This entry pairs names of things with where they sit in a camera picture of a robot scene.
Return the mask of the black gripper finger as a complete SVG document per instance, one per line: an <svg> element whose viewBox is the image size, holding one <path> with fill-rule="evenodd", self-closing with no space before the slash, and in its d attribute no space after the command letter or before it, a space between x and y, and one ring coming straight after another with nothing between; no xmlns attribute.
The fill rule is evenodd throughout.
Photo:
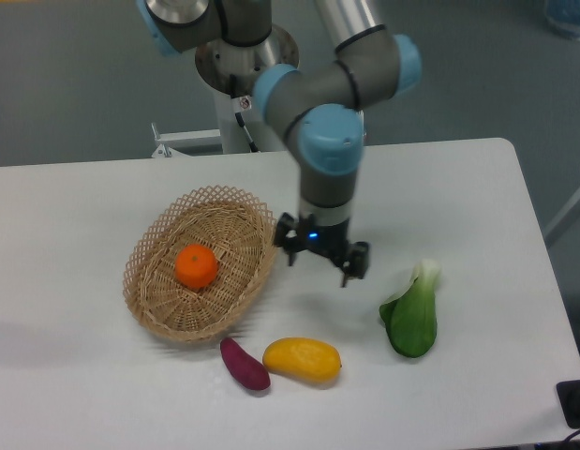
<svg viewBox="0 0 580 450"><path fill-rule="evenodd" d="M370 265L370 245L359 241L349 244L341 266L343 273L341 286L346 287L351 279L364 279Z"/></svg>
<svg viewBox="0 0 580 450"><path fill-rule="evenodd" d="M297 220L289 213L283 213L275 226L274 246L282 248L288 257L288 266L293 266L300 251L297 234Z"/></svg>

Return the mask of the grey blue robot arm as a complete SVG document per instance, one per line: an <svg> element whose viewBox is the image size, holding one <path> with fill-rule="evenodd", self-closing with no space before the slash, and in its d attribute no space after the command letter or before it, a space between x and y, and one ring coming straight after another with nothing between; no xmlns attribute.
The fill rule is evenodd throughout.
<svg viewBox="0 0 580 450"><path fill-rule="evenodd" d="M165 54L212 49L215 83L249 96L264 124L296 160L296 216L277 222L274 243L290 259L310 251L363 278L370 247L348 239L364 152L361 111L421 78L416 45L393 35L371 1L319 1L335 47L329 66L305 74L282 58L268 1L140 1L138 10Z"/></svg>

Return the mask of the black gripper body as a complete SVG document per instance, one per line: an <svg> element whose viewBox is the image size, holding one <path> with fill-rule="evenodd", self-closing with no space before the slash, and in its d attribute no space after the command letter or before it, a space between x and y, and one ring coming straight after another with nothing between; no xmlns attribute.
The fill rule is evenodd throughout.
<svg viewBox="0 0 580 450"><path fill-rule="evenodd" d="M295 235L290 239L289 266L295 263L297 254L309 251L329 260L336 267L343 267L348 260L349 220L331 226L318 225L313 216L299 217Z"/></svg>

